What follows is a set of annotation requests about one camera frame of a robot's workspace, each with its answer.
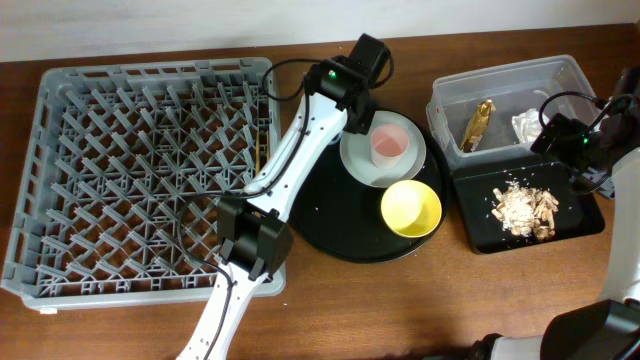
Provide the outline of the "white tissue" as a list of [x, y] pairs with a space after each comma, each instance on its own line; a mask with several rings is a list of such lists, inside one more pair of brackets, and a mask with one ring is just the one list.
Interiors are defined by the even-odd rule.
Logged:
[[519, 143], [534, 142], [542, 132], [539, 112], [534, 108], [513, 116], [511, 124]]

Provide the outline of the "pink plastic cup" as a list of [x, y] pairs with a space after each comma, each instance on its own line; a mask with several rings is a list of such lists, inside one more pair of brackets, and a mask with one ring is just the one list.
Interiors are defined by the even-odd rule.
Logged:
[[371, 160], [378, 168], [392, 168], [404, 156], [409, 144], [409, 134], [403, 126], [378, 126], [370, 138]]

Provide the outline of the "gold coffee sachet wrapper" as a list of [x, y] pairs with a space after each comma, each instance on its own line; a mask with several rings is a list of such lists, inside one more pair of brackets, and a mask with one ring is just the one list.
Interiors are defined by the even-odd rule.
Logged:
[[488, 129], [491, 115], [496, 111], [496, 107], [491, 99], [487, 99], [477, 105], [465, 129], [459, 150], [463, 153], [474, 152]]

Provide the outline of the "yellow bowl with scraps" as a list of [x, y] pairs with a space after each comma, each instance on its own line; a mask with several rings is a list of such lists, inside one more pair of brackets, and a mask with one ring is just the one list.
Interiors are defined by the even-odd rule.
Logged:
[[416, 180], [402, 180], [391, 185], [382, 196], [380, 210], [386, 226], [404, 238], [431, 234], [444, 216], [436, 192]]

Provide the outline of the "wooden chopstick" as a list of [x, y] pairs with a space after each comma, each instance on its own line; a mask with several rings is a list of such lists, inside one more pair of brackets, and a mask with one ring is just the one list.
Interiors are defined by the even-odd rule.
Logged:
[[266, 140], [265, 140], [265, 164], [270, 160], [270, 131], [266, 131]]
[[257, 176], [261, 168], [261, 149], [260, 149], [261, 134], [260, 131], [256, 131], [255, 136], [255, 175]]

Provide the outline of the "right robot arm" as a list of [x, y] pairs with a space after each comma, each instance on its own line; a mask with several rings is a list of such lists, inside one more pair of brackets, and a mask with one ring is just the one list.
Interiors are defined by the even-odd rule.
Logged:
[[615, 218], [598, 302], [556, 316], [541, 336], [489, 334], [468, 359], [636, 359], [639, 356], [639, 70], [625, 69], [589, 125], [557, 114], [532, 144], [535, 154], [567, 171], [562, 187], [588, 195], [606, 181]]

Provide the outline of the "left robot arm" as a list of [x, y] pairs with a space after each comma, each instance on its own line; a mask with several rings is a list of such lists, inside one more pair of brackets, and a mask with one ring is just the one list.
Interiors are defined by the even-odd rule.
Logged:
[[285, 262], [293, 243], [287, 221], [298, 191], [324, 149], [341, 133], [365, 134], [376, 110], [373, 89], [394, 72], [389, 48], [367, 34], [351, 53], [312, 60], [303, 98], [274, 154], [242, 193], [215, 206], [220, 244], [213, 290], [182, 359], [223, 359], [257, 288]]

